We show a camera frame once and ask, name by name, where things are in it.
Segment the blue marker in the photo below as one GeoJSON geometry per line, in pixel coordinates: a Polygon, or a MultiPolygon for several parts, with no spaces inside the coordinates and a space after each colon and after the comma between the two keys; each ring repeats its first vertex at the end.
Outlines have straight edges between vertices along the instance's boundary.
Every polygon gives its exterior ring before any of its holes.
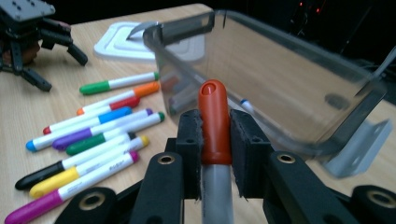
{"type": "Polygon", "coordinates": [[[93,126],[96,126],[99,124],[103,124],[103,123],[109,122],[113,119],[118,119],[118,118],[121,118],[121,117],[129,115],[129,114],[132,114],[132,109],[130,107],[125,106],[120,109],[100,115],[96,118],[88,119],[88,120],[78,123],[76,125],[64,128],[64,129],[60,130],[59,132],[49,133],[47,135],[37,137],[37,138],[27,142],[26,148],[29,151],[36,152],[36,151],[43,149],[45,147],[49,147],[53,143],[53,141],[55,141],[56,139],[58,139],[60,137],[66,136],[70,133],[73,133],[73,132],[76,132],[79,130],[83,130],[83,129],[90,128],[90,127],[93,127],[93,126]]]}

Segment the red marker cap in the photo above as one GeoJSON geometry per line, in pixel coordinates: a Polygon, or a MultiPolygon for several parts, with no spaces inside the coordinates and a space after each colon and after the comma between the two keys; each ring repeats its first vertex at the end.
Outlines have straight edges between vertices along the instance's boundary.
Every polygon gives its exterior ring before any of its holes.
{"type": "Polygon", "coordinates": [[[124,100],[112,103],[109,106],[110,106],[111,110],[115,110],[115,109],[120,109],[121,107],[124,107],[124,106],[129,106],[131,108],[134,108],[137,105],[139,105],[139,103],[140,103],[140,97],[132,96],[132,97],[128,97],[124,100]]]}
{"type": "Polygon", "coordinates": [[[198,108],[203,121],[202,164],[231,164],[227,91],[220,81],[210,79],[201,86],[198,92],[198,108]]]}

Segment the plastic tray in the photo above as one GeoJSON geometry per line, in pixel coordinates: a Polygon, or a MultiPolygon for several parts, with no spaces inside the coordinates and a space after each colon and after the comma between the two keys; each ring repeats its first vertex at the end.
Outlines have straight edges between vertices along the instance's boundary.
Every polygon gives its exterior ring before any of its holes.
{"type": "Polygon", "coordinates": [[[229,10],[159,24],[143,38],[155,53],[175,122],[197,107],[200,85],[215,78],[227,87],[231,107],[251,102],[275,148],[307,158],[338,153],[386,93],[368,71],[340,56],[229,10]],[[197,35],[205,37],[200,60],[186,62],[168,50],[197,35]]]}

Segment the purple marker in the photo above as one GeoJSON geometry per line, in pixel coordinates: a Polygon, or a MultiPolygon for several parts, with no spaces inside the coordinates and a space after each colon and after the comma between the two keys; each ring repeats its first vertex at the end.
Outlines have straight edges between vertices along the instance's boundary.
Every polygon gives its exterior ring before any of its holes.
{"type": "Polygon", "coordinates": [[[94,135],[97,135],[99,133],[107,132],[110,130],[113,130],[115,128],[120,127],[121,125],[129,122],[134,122],[143,118],[148,117],[149,115],[152,114],[152,110],[147,108],[145,110],[140,110],[137,111],[133,114],[124,116],[119,119],[114,119],[108,123],[101,124],[95,127],[83,129],[78,132],[70,133],[69,135],[63,136],[61,138],[56,139],[52,143],[52,147],[58,150],[66,150],[68,146],[70,146],[73,143],[76,143],[78,141],[81,141],[83,139],[92,137],[94,135]]]}
{"type": "Polygon", "coordinates": [[[56,189],[45,196],[36,199],[25,206],[13,211],[6,217],[5,224],[26,223],[35,219],[49,210],[61,205],[66,200],[74,197],[84,189],[114,175],[138,160],[135,151],[131,151],[106,163],[100,168],[80,177],[79,179],[56,189]]]}

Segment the pink marker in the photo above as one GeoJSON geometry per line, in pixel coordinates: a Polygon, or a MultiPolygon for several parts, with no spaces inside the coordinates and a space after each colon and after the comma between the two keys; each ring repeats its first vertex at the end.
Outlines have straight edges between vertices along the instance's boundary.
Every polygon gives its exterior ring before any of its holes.
{"type": "Polygon", "coordinates": [[[13,211],[6,217],[4,222],[5,224],[17,224],[31,221],[61,205],[63,202],[74,197],[84,189],[87,189],[109,176],[114,175],[116,172],[128,167],[137,160],[138,155],[135,151],[121,155],[115,160],[106,163],[102,167],[82,176],[81,178],[13,211]]]}

